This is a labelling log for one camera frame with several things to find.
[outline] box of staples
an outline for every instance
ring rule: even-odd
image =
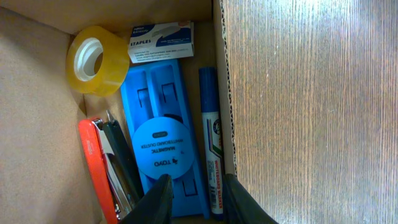
[[[134,27],[129,55],[133,63],[193,56],[193,22]]]

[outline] office supplies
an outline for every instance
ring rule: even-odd
[[[96,62],[101,54],[102,61]],[[108,96],[119,89],[129,64],[125,41],[102,27],[91,26],[82,30],[69,48],[68,82],[80,93]]]
[[[211,212],[217,220],[222,220],[223,147],[216,69],[200,68],[199,81]]]
[[[208,194],[177,60],[130,68],[121,95],[144,192],[162,174],[169,174],[172,216],[209,218]]]
[[[109,122],[85,119],[79,122],[79,132],[99,204],[107,222],[117,223],[132,211],[143,193],[134,179],[135,161],[121,137],[119,123],[107,113]]]
[[[133,63],[193,56],[193,22],[135,26],[129,56]]]

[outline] roll of tape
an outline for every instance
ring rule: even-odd
[[[97,58],[102,62],[95,73]],[[66,62],[70,86],[80,93],[108,96],[121,86],[129,69],[127,43],[99,26],[82,30],[69,48]]]

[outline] wood grain surface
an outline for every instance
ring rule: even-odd
[[[398,2],[221,2],[239,181],[279,223],[398,223]]]

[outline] whiteboard marker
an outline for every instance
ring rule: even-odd
[[[223,219],[223,148],[216,69],[199,69],[200,104],[205,136],[206,166],[211,212]]]

